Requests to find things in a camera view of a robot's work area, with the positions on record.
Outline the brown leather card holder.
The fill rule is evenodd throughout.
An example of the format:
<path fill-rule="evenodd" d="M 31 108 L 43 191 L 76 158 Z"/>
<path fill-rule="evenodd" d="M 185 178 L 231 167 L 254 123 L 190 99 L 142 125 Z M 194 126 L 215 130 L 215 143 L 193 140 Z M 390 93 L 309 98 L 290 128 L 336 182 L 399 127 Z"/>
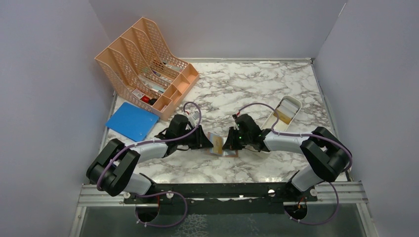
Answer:
<path fill-rule="evenodd" d="M 223 148 L 226 138 L 212 132 L 207 133 L 207 138 L 212 143 L 213 147 L 209 148 L 207 154 L 210 156 L 237 158 L 239 156 L 238 150 L 231 150 Z"/>

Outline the credit card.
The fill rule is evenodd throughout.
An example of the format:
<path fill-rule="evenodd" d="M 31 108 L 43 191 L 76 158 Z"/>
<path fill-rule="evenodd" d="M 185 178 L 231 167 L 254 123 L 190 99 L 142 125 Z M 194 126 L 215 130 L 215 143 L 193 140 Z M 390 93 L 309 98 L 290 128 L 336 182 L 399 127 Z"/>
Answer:
<path fill-rule="evenodd" d="M 209 153 L 216 156 L 222 156 L 223 155 L 222 146 L 224 144 L 223 138 L 219 135 L 210 133 L 209 140 L 213 143 L 213 148 L 209 149 Z"/>

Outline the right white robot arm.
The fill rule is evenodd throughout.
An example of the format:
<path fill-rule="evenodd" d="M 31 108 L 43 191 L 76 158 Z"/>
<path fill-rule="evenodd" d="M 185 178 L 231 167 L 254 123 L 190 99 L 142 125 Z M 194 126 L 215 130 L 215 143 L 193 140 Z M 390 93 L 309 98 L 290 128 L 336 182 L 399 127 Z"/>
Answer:
<path fill-rule="evenodd" d="M 236 126 L 229 129 L 225 150 L 251 146 L 257 152 L 284 151 L 305 156 L 309 165 L 293 175 L 285 187 L 286 197 L 292 201 L 319 183 L 334 182 L 352 165 L 351 152 L 324 127 L 311 133 L 284 133 L 261 129 L 248 114 L 233 117 Z"/>

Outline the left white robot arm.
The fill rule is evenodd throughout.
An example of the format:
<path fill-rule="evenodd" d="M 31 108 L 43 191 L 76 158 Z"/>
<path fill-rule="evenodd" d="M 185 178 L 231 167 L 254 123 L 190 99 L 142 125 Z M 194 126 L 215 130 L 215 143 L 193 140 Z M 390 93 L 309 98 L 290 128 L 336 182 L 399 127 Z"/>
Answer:
<path fill-rule="evenodd" d="M 154 181 L 144 174 L 135 174 L 134 169 L 140 162 L 173 154 L 178 146 L 191 150 L 213 148 L 201 125 L 193 126 L 187 116 L 177 114 L 153 140 L 125 145 L 112 139 L 88 167 L 86 177 L 112 197 L 129 192 L 142 202 L 151 202 L 155 198 Z"/>

